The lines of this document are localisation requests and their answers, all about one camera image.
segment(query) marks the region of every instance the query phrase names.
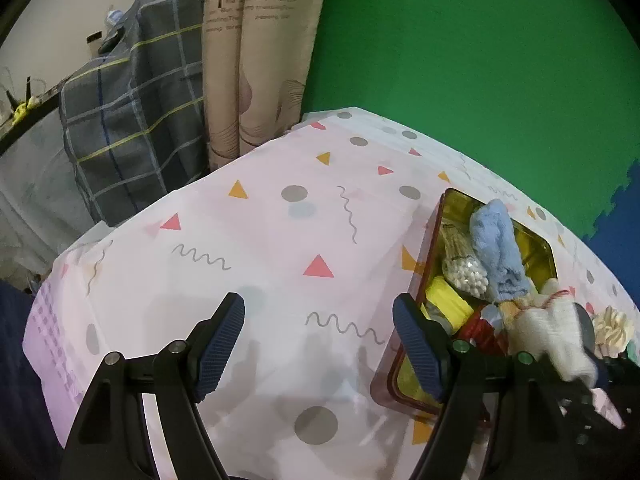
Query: plastic bag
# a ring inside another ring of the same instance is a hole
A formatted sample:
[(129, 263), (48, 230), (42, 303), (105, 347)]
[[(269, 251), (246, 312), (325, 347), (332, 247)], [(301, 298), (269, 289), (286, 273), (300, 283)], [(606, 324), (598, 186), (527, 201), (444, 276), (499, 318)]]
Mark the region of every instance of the plastic bag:
[(449, 223), (442, 225), (442, 237), (446, 253), (442, 261), (444, 277), (456, 289), (484, 300), (489, 280), (470, 240)]

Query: white wall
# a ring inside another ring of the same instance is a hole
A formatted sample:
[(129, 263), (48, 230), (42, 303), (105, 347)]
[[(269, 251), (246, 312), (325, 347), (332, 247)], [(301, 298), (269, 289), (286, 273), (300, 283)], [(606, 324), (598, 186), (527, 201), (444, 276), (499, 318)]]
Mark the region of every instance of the white wall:
[[(104, 33), (104, 17), (113, 5), (127, 10), (134, 0), (31, 0), (0, 46), (0, 83), (24, 98), (27, 76), (44, 79), (47, 89), (89, 61), (86, 37)], [(34, 92), (42, 85), (34, 83)]]

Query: metal screw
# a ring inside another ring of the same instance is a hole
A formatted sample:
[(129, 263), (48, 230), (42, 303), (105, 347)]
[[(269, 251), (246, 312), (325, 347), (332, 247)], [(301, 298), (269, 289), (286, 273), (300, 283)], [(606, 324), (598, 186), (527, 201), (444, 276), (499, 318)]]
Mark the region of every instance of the metal screw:
[(104, 356), (104, 363), (111, 366), (116, 364), (120, 360), (120, 354), (117, 352), (109, 352)]
[(530, 353), (520, 352), (518, 354), (518, 361), (520, 361), (524, 365), (530, 365), (534, 361), (534, 359)]
[(456, 352), (460, 352), (461, 354), (464, 354), (466, 352), (469, 352), (469, 343), (467, 343), (465, 340), (463, 339), (456, 339), (453, 342), (453, 349)]
[(169, 343), (169, 352), (172, 354), (179, 354), (185, 348), (187, 348), (187, 343), (185, 343), (182, 339), (176, 339), (175, 341)]

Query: tablecloth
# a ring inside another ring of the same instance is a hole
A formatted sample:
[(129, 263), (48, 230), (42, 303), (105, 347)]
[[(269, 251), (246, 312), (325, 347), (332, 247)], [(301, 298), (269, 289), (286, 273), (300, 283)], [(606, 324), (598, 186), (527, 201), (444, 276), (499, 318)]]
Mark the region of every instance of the tablecloth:
[[(424, 428), (376, 404), (369, 386), (393, 332), (392, 301), (420, 268), (447, 187), (502, 199), (549, 241), (576, 301), (595, 313), (611, 304), (639, 325), (606, 266), (488, 168), (359, 108), (319, 117), (56, 260), (23, 347), (61, 442), (107, 352), (158, 352), (236, 291), (245, 324), (218, 389), (198, 406), (228, 474), (408, 478)], [(161, 475), (172, 478), (153, 397), (145, 411)]]

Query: green screw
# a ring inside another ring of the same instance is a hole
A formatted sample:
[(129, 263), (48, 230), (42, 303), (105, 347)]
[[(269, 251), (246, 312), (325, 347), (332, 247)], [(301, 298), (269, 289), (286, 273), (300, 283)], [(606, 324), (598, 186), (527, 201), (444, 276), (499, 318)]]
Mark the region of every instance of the green screw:
[(520, 352), (518, 354), (518, 361), (520, 361), (524, 365), (530, 365), (534, 361), (534, 359), (529, 352)]
[(453, 349), (456, 352), (460, 352), (461, 354), (463, 354), (465, 352), (469, 352), (469, 343), (467, 343), (463, 339), (456, 339), (453, 342)]

